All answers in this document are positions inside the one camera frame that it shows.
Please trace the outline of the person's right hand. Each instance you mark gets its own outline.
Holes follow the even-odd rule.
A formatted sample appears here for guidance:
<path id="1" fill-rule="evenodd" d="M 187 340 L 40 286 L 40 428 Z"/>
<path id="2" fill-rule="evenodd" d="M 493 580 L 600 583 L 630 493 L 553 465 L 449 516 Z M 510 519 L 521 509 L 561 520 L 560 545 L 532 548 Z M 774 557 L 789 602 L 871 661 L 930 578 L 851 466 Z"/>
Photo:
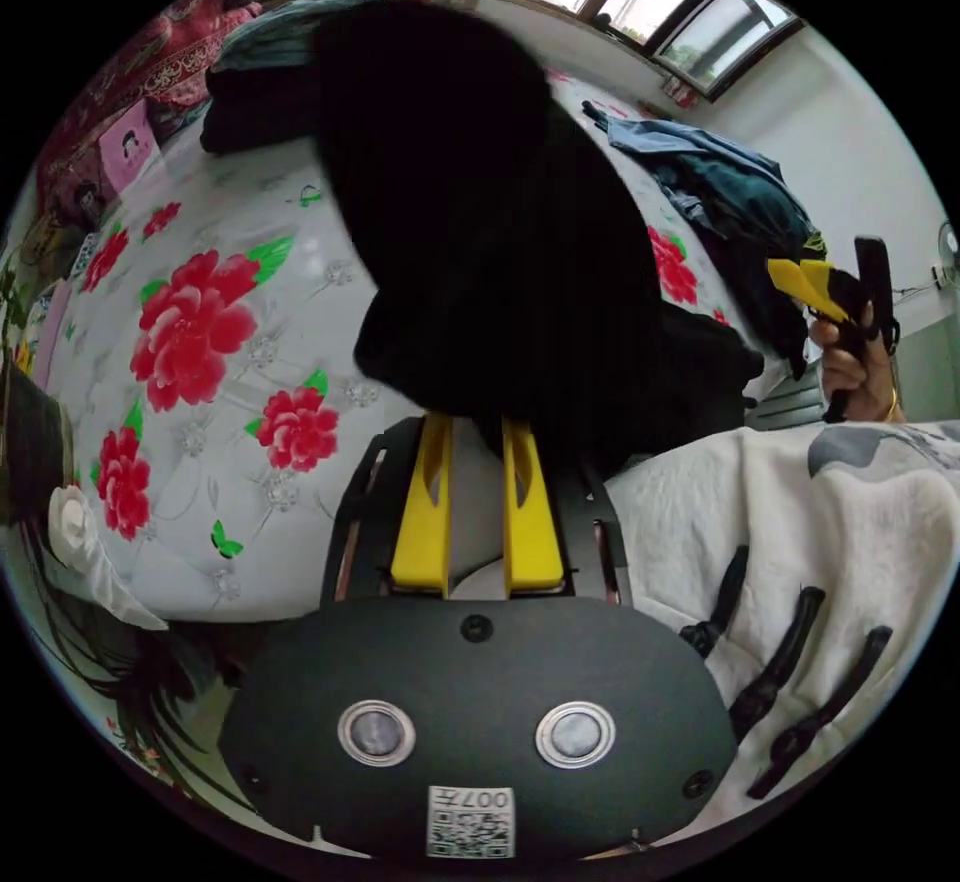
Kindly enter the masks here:
<path id="1" fill-rule="evenodd" d="M 840 345 L 840 331 L 825 317 L 816 317 L 809 337 L 821 350 L 822 385 L 828 400 L 845 392 L 844 417 L 850 422 L 901 423 L 907 418 L 895 387 L 892 361 L 880 335 L 860 355 Z"/>

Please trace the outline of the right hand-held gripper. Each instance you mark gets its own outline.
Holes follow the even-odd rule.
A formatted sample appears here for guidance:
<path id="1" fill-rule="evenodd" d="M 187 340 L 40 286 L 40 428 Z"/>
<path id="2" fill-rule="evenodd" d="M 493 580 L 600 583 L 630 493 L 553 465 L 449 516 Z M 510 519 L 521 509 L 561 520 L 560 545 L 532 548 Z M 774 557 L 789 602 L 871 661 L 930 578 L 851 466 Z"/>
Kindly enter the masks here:
<path id="1" fill-rule="evenodd" d="M 900 326 L 893 313 L 888 264 L 869 263 L 867 272 L 858 279 L 819 260 L 796 263 L 789 259 L 768 259 L 767 271 L 779 292 L 797 296 L 802 304 L 833 322 L 840 331 L 841 347 L 850 353 L 860 355 L 865 344 L 880 335 L 892 361 L 900 400 L 894 364 Z M 828 405 L 827 420 L 848 421 L 844 417 L 847 394 L 838 392 L 832 400 L 827 399 L 825 392 L 824 396 Z"/>

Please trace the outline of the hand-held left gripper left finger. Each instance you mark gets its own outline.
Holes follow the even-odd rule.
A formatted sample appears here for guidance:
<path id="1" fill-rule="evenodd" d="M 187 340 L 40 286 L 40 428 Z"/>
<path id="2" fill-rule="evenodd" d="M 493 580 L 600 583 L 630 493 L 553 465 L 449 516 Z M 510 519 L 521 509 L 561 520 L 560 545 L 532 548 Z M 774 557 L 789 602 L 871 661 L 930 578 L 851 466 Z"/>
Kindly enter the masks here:
<path id="1" fill-rule="evenodd" d="M 452 456 L 452 419 L 425 415 L 390 565 L 399 590 L 449 589 Z"/>

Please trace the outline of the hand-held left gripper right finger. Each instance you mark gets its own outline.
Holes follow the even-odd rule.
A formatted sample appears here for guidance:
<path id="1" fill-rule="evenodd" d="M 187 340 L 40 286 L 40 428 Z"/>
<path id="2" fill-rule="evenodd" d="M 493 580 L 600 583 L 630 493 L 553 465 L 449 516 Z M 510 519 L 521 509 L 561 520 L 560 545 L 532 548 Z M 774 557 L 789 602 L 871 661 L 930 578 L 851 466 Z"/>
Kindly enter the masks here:
<path id="1" fill-rule="evenodd" d="M 563 558 L 536 440 L 529 427 L 504 420 L 502 443 L 505 590 L 558 590 Z"/>

